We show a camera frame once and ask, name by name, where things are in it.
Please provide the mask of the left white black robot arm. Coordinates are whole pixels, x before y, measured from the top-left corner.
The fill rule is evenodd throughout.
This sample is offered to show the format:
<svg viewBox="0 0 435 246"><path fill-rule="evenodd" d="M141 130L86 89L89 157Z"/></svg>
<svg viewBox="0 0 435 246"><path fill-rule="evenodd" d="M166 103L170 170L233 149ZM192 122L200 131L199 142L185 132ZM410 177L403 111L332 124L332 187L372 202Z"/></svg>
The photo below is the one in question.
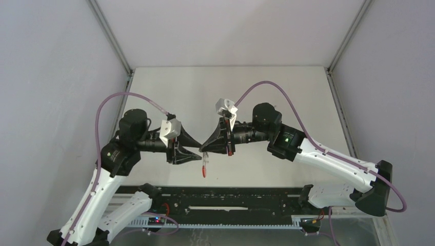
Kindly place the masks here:
<svg viewBox="0 0 435 246"><path fill-rule="evenodd" d="M161 191L146 183L108 215L104 212L114 194L140 161L141 152L164 153L167 162L180 165L201 157L188 150L201 144L183 128L175 115L168 114L162 126L150 131L147 113L127 111L119 121L116 135L101 150L86 195L70 220L47 236L52 245L109 245L131 221L145 212L157 213L163 201Z"/></svg>

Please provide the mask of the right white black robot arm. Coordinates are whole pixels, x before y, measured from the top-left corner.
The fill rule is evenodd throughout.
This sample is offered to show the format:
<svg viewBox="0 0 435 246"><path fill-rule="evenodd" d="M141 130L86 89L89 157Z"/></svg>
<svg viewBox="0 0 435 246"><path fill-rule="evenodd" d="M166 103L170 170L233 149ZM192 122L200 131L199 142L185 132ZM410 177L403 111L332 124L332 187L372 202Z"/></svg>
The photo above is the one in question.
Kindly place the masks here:
<svg viewBox="0 0 435 246"><path fill-rule="evenodd" d="M232 156L238 144L267 141L267 151L273 156L310 165L343 179L344 183L336 185L305 185L298 200L299 209L304 214L334 206L355 206L377 217L386 214L391 163L384 160L366 162L331 149L322 151L321 145L310 142L304 132L283 124L282 114L267 102L253 108L251 122L236 120L237 108L230 100L221 99L216 109L221 116L218 126L200 146L200 152Z"/></svg>

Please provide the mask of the red grey keyring holder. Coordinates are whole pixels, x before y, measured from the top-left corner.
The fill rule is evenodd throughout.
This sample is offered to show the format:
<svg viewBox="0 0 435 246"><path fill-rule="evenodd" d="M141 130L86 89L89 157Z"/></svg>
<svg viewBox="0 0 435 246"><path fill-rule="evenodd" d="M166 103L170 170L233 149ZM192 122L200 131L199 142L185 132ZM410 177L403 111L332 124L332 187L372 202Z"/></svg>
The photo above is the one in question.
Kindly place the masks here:
<svg viewBox="0 0 435 246"><path fill-rule="evenodd" d="M207 176L207 164L209 163L209 155L208 152L203 152L203 157L202 157L202 177L206 178Z"/></svg>

